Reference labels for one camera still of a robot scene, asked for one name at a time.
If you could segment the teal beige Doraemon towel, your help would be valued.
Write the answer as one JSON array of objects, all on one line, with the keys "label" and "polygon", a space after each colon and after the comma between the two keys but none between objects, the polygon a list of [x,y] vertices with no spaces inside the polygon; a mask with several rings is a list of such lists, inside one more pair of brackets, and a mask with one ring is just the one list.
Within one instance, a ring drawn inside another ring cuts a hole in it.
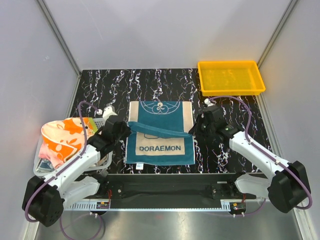
[{"label": "teal beige Doraemon towel", "polygon": [[190,101],[132,101],[127,124],[131,134],[126,140],[126,164],[195,164]]}]

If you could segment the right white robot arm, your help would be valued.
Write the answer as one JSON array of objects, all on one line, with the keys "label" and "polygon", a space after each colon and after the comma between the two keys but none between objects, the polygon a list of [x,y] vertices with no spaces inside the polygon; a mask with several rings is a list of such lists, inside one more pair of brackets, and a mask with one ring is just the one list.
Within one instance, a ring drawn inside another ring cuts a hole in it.
[{"label": "right white robot arm", "polygon": [[228,123],[219,107],[206,107],[197,115],[189,133],[200,140],[220,141],[253,163],[265,175],[262,178],[247,173],[236,174],[227,185],[230,197],[236,199],[243,194],[251,194],[268,198],[282,213],[288,213],[310,197],[307,171],[302,163],[291,163],[260,145],[240,125]]}]

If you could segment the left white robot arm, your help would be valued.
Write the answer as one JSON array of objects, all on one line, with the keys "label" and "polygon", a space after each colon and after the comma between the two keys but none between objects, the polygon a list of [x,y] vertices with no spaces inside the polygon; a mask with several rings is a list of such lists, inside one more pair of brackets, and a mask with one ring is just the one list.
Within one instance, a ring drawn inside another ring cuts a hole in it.
[{"label": "left white robot arm", "polygon": [[108,186],[99,176],[82,176],[94,164],[106,160],[117,143],[131,134],[127,122],[110,116],[82,150],[52,173],[33,176],[27,183],[22,209],[29,222],[53,225],[63,211],[90,196],[103,198]]}]

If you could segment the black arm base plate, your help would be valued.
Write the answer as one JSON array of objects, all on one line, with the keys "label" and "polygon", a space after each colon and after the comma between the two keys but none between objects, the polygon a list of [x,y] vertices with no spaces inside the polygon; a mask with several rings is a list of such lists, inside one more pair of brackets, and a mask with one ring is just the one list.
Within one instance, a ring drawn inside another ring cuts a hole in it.
[{"label": "black arm base plate", "polygon": [[204,198],[243,199],[235,186],[239,173],[183,173],[183,174],[108,174],[98,178],[97,193],[86,199],[125,199],[133,196],[201,196]]}]

